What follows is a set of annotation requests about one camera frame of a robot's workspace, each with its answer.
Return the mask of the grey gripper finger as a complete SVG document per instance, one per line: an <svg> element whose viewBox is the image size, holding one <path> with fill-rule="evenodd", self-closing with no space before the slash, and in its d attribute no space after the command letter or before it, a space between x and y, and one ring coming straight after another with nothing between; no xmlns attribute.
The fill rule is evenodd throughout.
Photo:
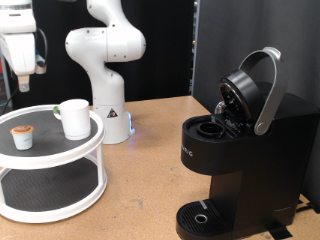
<svg viewBox="0 0 320 240"><path fill-rule="evenodd" d="M30 90L29 86L29 75L23 75L18 77L18 85L19 85L19 90L21 92L28 92Z"/></svg>

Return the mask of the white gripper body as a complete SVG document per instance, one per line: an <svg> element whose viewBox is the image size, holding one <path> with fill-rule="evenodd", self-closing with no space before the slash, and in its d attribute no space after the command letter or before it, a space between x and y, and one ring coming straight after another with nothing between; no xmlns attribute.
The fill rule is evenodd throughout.
<svg viewBox="0 0 320 240"><path fill-rule="evenodd" d="M1 52L17 76L35 72L35 38L32 33L2 34Z"/></svg>

